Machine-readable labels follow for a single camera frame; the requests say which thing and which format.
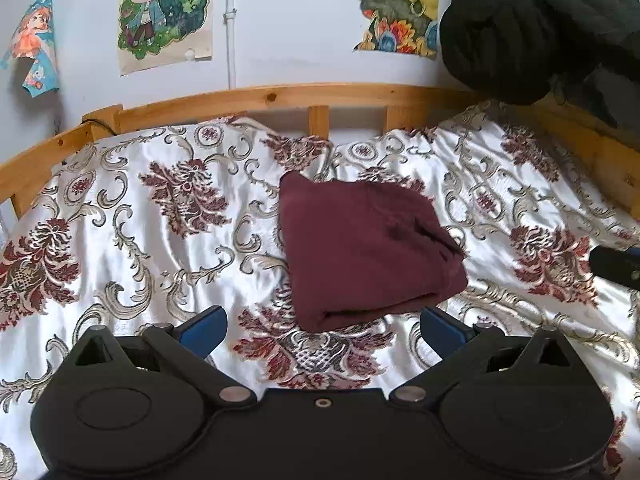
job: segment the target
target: silver bolt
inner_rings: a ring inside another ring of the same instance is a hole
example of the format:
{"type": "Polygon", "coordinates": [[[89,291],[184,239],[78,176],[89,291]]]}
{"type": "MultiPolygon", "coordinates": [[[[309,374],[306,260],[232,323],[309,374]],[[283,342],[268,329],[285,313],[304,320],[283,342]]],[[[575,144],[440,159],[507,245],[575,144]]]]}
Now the silver bolt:
{"type": "Polygon", "coordinates": [[[227,386],[218,395],[225,402],[245,402],[251,397],[251,390],[244,386],[227,386]]]}
{"type": "Polygon", "coordinates": [[[395,391],[396,398],[404,402],[419,402],[427,396],[420,386],[401,386],[395,391]]]}
{"type": "Polygon", "coordinates": [[[315,405],[318,408],[328,408],[332,405],[331,399],[316,399],[315,405]]]}

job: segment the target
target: wooden bed frame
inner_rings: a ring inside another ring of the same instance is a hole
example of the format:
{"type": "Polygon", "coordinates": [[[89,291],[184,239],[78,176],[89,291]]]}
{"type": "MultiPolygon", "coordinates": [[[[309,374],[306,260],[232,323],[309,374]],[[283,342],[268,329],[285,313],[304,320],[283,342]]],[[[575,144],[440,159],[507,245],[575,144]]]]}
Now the wooden bed frame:
{"type": "MultiPolygon", "coordinates": [[[[328,138],[329,107],[384,107],[383,131],[427,126],[430,112],[462,111],[482,98],[472,92],[391,84],[301,84],[245,88],[171,99],[125,110],[113,105],[82,120],[98,120],[117,134],[169,124],[188,124],[256,110],[308,108],[309,134],[328,138]]],[[[615,130],[570,105],[542,100],[520,111],[562,140],[585,163],[601,190],[640,218],[640,153],[614,140],[615,130]]],[[[51,178],[51,168],[88,142],[110,136],[83,123],[0,165],[0,203],[11,199],[20,218],[51,178]]]]}

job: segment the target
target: bed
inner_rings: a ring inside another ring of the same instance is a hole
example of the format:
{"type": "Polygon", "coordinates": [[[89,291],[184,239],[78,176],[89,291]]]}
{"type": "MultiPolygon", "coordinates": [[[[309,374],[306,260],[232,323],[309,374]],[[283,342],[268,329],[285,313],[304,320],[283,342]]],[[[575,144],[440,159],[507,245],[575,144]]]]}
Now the bed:
{"type": "Polygon", "coordinates": [[[0,200],[21,216],[0,260],[0,479],[45,471],[31,409],[92,324],[131,335],[220,304],[229,330],[207,360],[259,396],[388,393],[439,360],[417,314],[315,335],[297,327],[278,224],[286,171],[430,198],[467,254],[469,286],[440,307],[510,335],[560,328],[616,416],[606,469],[638,478],[640,293],[594,277],[588,253],[640,242],[639,156],[570,107],[513,110],[395,85],[242,89],[85,116],[0,166],[0,200]],[[330,106],[385,107],[385,134],[332,143],[330,106]],[[311,136],[282,136],[248,113],[301,107],[311,136]],[[430,126],[443,110],[458,113],[430,126]]]}

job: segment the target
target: cartoon poster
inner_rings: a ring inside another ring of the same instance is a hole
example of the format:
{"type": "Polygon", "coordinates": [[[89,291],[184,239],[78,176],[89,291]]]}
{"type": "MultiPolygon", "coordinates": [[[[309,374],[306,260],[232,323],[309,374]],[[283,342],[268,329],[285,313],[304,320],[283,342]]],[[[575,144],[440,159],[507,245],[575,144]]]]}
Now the cartoon poster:
{"type": "Polygon", "coordinates": [[[119,30],[122,75],[211,57],[211,0],[120,0],[119,30]]]}
{"type": "Polygon", "coordinates": [[[8,68],[9,61],[19,57],[33,59],[33,65],[22,84],[31,97],[59,88],[53,42],[53,0],[37,0],[27,9],[0,66],[8,68]]]}
{"type": "Polygon", "coordinates": [[[438,0],[360,0],[369,27],[356,50],[382,50],[434,59],[438,0]]]}

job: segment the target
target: floral bedspread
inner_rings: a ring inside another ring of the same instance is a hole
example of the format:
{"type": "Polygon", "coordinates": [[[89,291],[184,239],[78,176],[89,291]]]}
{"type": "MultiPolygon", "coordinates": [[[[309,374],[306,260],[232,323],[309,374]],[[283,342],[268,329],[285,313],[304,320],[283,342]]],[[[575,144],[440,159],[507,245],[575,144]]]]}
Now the floral bedspread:
{"type": "Polygon", "coordinates": [[[91,324],[130,335],[220,304],[229,330],[208,360],[259,396],[267,387],[388,392],[439,360],[417,314],[317,335],[297,327],[278,227],[288,170],[430,197],[468,254],[469,287],[441,307],[511,335],[558,326],[616,415],[606,469],[640,476],[640,294],[595,278],[588,264],[596,244],[637,243],[640,226],[561,146],[484,104],[434,129],[342,146],[227,118],[83,148],[2,252],[0,480],[46,470],[31,409],[91,324]]]}

